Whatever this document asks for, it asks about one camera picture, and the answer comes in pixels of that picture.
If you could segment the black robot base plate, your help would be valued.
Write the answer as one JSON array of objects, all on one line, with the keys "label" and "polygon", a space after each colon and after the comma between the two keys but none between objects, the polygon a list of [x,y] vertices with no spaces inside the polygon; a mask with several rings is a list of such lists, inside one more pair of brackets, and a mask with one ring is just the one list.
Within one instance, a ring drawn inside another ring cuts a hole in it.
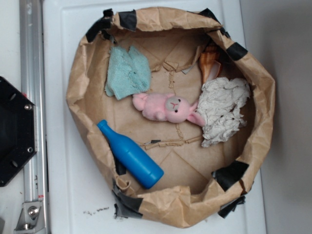
[{"label": "black robot base plate", "polygon": [[0,78],[0,186],[7,186],[37,152],[35,106]]}]

